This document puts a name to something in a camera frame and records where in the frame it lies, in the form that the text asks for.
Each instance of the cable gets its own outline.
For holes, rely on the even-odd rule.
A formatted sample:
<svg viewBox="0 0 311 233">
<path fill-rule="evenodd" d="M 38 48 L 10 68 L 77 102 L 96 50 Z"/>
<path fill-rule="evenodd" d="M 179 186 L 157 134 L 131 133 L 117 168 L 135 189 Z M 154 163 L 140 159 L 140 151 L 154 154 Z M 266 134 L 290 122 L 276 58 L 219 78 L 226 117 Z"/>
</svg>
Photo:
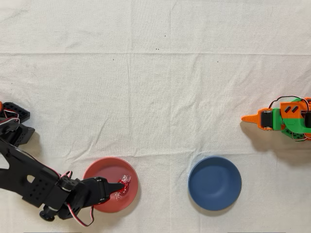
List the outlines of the cable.
<svg viewBox="0 0 311 233">
<path fill-rule="evenodd" d="M 22 153 L 28 155 L 29 157 L 31 157 L 32 159 L 34 159 L 35 161 L 37 161 L 37 162 L 40 163 L 41 165 L 46 166 L 44 163 L 42 163 L 42 162 L 40 162 L 39 160 L 37 160 L 36 158 L 34 158 L 31 154 L 29 154 L 29 153 L 27 153 L 27 152 L 21 150 L 20 148 L 17 148 L 16 146 L 14 146 L 14 145 L 8 143 L 7 141 L 3 140 L 2 138 L 0 138 L 0 140 L 1 140 L 2 142 L 5 142 L 7 145 L 9 145 L 9 146 L 15 148 L 16 150 L 18 150 L 18 151 L 20 151 L 20 152 L 22 152 Z M 49 166 L 46 166 L 46 167 L 49 168 L 49 169 L 51 169 L 51 170 L 58 176 L 58 178 L 60 179 L 60 174 L 59 174 L 57 171 L 55 171 L 53 168 L 51 168 L 51 167 L 49 167 Z"/>
<path fill-rule="evenodd" d="M 15 113 L 15 114 L 16 114 L 16 117 L 19 118 L 19 114 L 18 114 L 16 111 L 14 111 L 14 110 L 10 110 L 10 109 L 6 109 L 6 108 L 5 108 L 3 111 L 4 111 L 5 116 L 6 116 L 6 113 L 5 113 L 5 112 L 8 112 L 8 113 Z"/>
<path fill-rule="evenodd" d="M 90 215 L 91 215 L 92 221 L 91 221 L 91 223 L 89 223 L 89 224 L 85 224 L 85 223 L 84 223 L 81 219 L 79 219 L 79 218 L 77 217 L 77 215 L 73 212 L 73 210 L 72 210 L 70 204 L 69 204 L 69 203 L 66 203 L 66 205 L 67 205 L 67 207 L 68 207 L 68 209 L 69 209 L 69 211 L 70 211 L 72 217 L 73 217 L 79 224 L 81 224 L 82 226 L 88 227 L 88 226 L 90 226 L 90 225 L 94 222 L 94 214 L 93 214 L 93 212 L 94 212 L 94 206 L 91 207 L 91 211 L 90 211 Z"/>
<path fill-rule="evenodd" d="M 306 137 L 307 139 L 311 139 L 311 137 L 307 137 L 305 133 L 304 133 L 304 135 L 305 135 L 305 137 Z"/>
<path fill-rule="evenodd" d="M 281 96 L 281 97 L 277 98 L 276 100 L 272 101 L 271 104 L 269 105 L 269 108 L 272 107 L 272 105 L 273 105 L 274 102 L 278 101 L 278 100 L 281 99 L 281 98 L 285 98 L 285 97 L 295 97 L 295 98 L 298 98 L 298 99 L 303 100 L 303 101 L 306 103 L 306 105 L 307 105 L 307 112 L 309 112 L 310 109 L 309 109 L 309 103 L 308 103 L 308 101 L 306 101 L 304 98 L 301 98 L 301 97 L 298 97 L 298 96 Z"/>
<path fill-rule="evenodd" d="M 1 126 L 1 125 L 4 125 L 4 124 L 6 124 L 7 122 L 12 121 L 12 120 L 17 120 L 17 121 L 18 121 L 18 126 L 17 126 L 17 128 L 18 128 L 18 127 L 19 127 L 19 124 L 20 124 L 20 120 L 19 120 L 19 118 L 15 118 L 15 117 L 7 118 L 6 120 L 0 121 L 0 126 Z"/>
<path fill-rule="evenodd" d="M 61 175 L 60 178 L 64 177 L 64 176 L 68 176 L 68 178 L 72 177 L 72 171 L 67 171 L 66 173 L 64 173 L 63 175 Z"/>
<path fill-rule="evenodd" d="M 294 141 L 304 141 L 307 139 L 306 135 L 305 135 L 305 138 L 302 138 L 302 139 L 294 139 L 294 133 L 292 133 L 292 137 L 293 137 L 293 140 Z"/>
</svg>

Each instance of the candy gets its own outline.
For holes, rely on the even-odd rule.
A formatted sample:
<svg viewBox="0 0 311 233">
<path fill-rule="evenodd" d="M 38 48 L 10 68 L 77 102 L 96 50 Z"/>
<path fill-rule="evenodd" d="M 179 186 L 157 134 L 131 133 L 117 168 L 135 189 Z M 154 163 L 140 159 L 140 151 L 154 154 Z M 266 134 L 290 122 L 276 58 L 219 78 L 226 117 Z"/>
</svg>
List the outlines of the candy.
<svg viewBox="0 0 311 233">
<path fill-rule="evenodd" d="M 128 176 L 128 175 L 123 175 L 119 179 L 118 182 L 124 184 L 124 188 L 115 193 L 115 197 L 117 200 L 121 199 L 126 194 L 130 181 L 131 181 L 131 176 Z"/>
</svg>

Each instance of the white cloth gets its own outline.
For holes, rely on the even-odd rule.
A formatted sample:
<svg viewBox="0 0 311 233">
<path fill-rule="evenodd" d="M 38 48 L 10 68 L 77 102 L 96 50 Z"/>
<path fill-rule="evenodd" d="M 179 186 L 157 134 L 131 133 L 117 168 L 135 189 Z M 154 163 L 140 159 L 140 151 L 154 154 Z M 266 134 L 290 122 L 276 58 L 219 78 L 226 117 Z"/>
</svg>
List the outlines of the white cloth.
<svg viewBox="0 0 311 233">
<path fill-rule="evenodd" d="M 309 233 L 311 142 L 240 121 L 311 96 L 310 13 L 310 0 L 1 0 L 0 100 L 36 129 L 21 148 L 77 178 L 117 156 L 140 181 L 131 206 L 87 229 L 0 190 L 1 232 Z M 188 195 L 206 155 L 242 175 L 224 211 Z"/>
</svg>

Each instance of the black wire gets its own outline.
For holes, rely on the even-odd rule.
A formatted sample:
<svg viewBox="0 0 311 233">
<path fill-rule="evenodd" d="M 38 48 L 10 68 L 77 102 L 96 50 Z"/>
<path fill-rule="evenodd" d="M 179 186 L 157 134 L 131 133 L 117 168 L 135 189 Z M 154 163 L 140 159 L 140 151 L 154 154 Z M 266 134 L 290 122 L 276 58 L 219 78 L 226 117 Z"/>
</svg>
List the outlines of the black wire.
<svg viewBox="0 0 311 233">
<path fill-rule="evenodd" d="M 88 227 L 90 226 L 94 221 L 95 221 L 95 218 L 94 218 L 94 205 L 91 206 L 91 212 L 90 212 L 90 215 L 91 215 L 91 218 L 92 218 L 92 221 L 89 223 L 89 224 L 85 224 L 75 213 L 74 211 L 72 210 L 71 206 L 69 205 L 69 203 L 66 204 L 68 209 L 70 209 L 72 211 L 71 215 L 74 219 L 76 219 L 81 225 L 83 225 L 84 227 Z"/>
<path fill-rule="evenodd" d="M 308 101 L 306 101 L 305 99 L 303 99 L 303 98 L 301 98 L 301 97 L 298 97 L 298 96 L 281 96 L 281 97 L 277 98 L 276 100 L 272 101 L 271 104 L 269 105 L 269 108 L 272 107 L 272 104 L 273 104 L 274 102 L 278 101 L 278 100 L 281 99 L 281 98 L 286 98 L 286 97 L 295 97 L 295 98 L 298 98 L 298 99 L 303 100 L 303 101 L 306 103 L 306 105 L 307 105 L 307 112 L 309 112 L 309 103 L 308 103 Z"/>
</svg>

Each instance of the plastic wrapper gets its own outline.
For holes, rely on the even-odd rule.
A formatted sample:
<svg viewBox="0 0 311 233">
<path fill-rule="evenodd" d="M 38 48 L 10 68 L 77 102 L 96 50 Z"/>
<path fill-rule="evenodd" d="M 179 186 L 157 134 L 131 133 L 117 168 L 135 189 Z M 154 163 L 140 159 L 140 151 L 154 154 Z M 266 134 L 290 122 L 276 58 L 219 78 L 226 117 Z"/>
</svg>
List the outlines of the plastic wrapper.
<svg viewBox="0 0 311 233">
<path fill-rule="evenodd" d="M 129 188 L 130 181 L 131 181 L 131 176 L 128 176 L 128 175 L 123 175 L 119 179 L 118 182 L 124 184 L 124 188 L 115 193 L 115 197 L 117 200 L 122 199 L 122 197 L 126 194 Z"/>
</svg>

